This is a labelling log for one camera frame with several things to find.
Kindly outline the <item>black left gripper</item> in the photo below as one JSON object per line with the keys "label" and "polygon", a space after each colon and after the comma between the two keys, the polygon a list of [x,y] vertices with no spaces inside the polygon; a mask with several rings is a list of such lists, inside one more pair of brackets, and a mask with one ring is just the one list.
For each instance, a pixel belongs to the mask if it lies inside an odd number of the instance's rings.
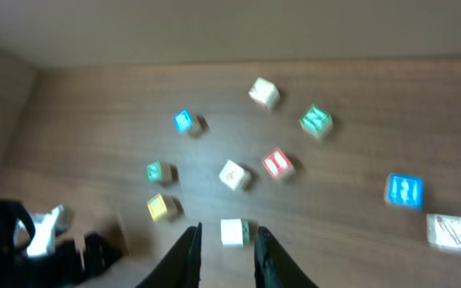
{"label": "black left gripper", "polygon": [[101,276],[122,258],[122,248],[101,234],[86,234],[84,241],[83,250],[71,239],[56,246],[53,254],[31,258],[28,286],[77,286]]}

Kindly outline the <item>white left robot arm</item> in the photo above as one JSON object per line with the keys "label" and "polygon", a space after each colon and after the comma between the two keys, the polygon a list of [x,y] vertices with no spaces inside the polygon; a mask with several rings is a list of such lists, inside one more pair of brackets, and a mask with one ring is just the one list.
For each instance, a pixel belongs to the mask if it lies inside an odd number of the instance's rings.
{"label": "white left robot arm", "polygon": [[47,214],[32,214],[35,235],[25,249],[28,287],[74,287],[104,274],[123,257],[123,250],[102,234],[84,235],[84,249],[75,240],[56,238],[70,229],[74,211],[56,206]]}

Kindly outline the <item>white bird block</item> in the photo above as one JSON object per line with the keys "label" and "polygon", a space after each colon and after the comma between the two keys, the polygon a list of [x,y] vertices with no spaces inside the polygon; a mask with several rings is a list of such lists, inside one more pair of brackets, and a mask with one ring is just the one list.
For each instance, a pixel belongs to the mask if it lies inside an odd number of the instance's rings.
{"label": "white bird block", "polygon": [[224,246],[244,246],[250,240],[250,225],[247,220],[221,220],[221,241]]}

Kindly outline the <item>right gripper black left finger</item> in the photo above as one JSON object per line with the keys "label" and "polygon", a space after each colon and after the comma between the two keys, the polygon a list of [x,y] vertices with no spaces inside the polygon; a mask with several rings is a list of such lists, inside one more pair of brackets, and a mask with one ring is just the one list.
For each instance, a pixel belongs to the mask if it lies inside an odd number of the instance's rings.
{"label": "right gripper black left finger", "polygon": [[136,288],[199,288],[202,223],[188,227]]}

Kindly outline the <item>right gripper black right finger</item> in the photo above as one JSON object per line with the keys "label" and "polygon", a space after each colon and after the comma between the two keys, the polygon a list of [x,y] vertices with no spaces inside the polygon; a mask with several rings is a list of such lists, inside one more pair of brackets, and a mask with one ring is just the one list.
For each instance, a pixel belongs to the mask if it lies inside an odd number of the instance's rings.
{"label": "right gripper black right finger", "polygon": [[265,226],[256,233],[254,261],[257,288],[318,288]]}

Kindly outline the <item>yellow-top block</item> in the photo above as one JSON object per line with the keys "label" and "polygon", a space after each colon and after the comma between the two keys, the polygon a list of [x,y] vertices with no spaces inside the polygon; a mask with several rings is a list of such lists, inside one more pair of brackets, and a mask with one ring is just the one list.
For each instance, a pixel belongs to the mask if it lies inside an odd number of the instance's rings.
{"label": "yellow-top block", "polygon": [[177,202],[169,195],[156,194],[148,200],[147,207],[154,222],[171,219],[178,215]]}

